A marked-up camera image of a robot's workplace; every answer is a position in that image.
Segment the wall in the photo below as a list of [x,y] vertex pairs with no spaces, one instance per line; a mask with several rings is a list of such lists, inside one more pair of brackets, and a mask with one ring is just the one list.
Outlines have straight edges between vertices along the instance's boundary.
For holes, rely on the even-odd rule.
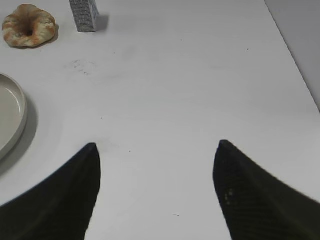
[[320,107],[320,1],[265,0],[298,68]]

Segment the table surface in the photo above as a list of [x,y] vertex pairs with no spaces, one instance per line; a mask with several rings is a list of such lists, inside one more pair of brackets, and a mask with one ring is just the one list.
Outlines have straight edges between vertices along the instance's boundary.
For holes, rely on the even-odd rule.
[[[0,19],[22,3],[2,2]],[[0,204],[95,142],[86,240],[229,240],[212,179],[221,139],[320,200],[319,112],[263,0],[97,0],[109,17],[95,33],[76,31],[67,0],[30,3],[59,32],[36,49],[0,41],[0,72],[29,103]]]

